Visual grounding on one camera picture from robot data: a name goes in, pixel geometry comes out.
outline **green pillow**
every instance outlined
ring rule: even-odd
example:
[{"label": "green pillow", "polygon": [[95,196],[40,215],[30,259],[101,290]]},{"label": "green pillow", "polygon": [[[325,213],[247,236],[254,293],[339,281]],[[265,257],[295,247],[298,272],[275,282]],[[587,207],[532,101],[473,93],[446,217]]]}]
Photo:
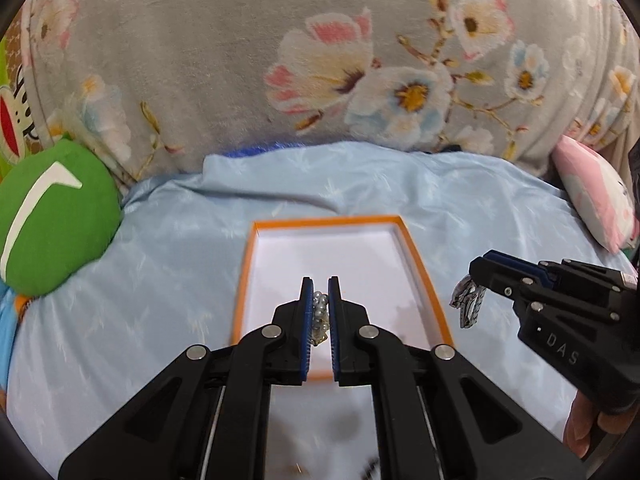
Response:
[{"label": "green pillow", "polygon": [[107,169],[62,139],[0,184],[0,278],[19,294],[47,294],[104,253],[120,219]]}]

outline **white label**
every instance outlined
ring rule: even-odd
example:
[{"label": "white label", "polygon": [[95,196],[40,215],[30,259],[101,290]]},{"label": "white label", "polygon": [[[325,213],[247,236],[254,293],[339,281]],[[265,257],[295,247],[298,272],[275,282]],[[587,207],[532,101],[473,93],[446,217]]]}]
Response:
[{"label": "white label", "polygon": [[6,240],[4,242],[4,249],[2,250],[2,256],[0,256],[0,278],[6,281],[6,264],[9,261],[9,255],[11,249],[14,248],[15,241],[20,236],[20,231],[27,221],[29,215],[36,209],[38,202],[54,184],[60,184],[62,186],[73,187],[80,189],[82,182],[80,182],[73,173],[65,168],[59,162],[54,162],[49,169],[45,171],[40,177],[33,183],[31,189],[24,197],[24,201],[18,209],[15,215],[14,221],[11,223],[9,232],[7,233]]}]

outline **plush toy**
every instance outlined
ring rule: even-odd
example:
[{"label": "plush toy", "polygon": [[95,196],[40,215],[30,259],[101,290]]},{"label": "plush toy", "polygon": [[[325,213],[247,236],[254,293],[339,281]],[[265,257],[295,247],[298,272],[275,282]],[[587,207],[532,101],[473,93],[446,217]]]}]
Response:
[{"label": "plush toy", "polygon": [[104,253],[120,219],[107,169],[62,139],[0,184],[0,278],[19,294],[47,294]]}]

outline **finger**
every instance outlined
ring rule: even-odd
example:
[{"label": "finger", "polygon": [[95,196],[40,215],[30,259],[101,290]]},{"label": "finger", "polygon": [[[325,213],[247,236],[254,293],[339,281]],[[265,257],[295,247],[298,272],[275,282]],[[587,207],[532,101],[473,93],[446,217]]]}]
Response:
[{"label": "finger", "polygon": [[578,392],[575,396],[574,403],[571,405],[571,413],[569,414],[569,419],[573,423],[576,442],[589,436],[597,416],[598,410],[593,403],[587,399],[584,394]]},{"label": "finger", "polygon": [[589,446],[591,445],[591,436],[587,434],[582,439],[577,440],[575,437],[574,422],[569,418],[566,426],[564,427],[563,441],[571,451],[573,451],[579,458],[582,458],[589,450]]},{"label": "finger", "polygon": [[629,429],[631,423],[636,418],[638,408],[640,408],[640,404],[636,404],[628,412],[622,413],[621,415],[606,415],[605,413],[601,413],[598,416],[598,426],[610,434],[623,434]]}]

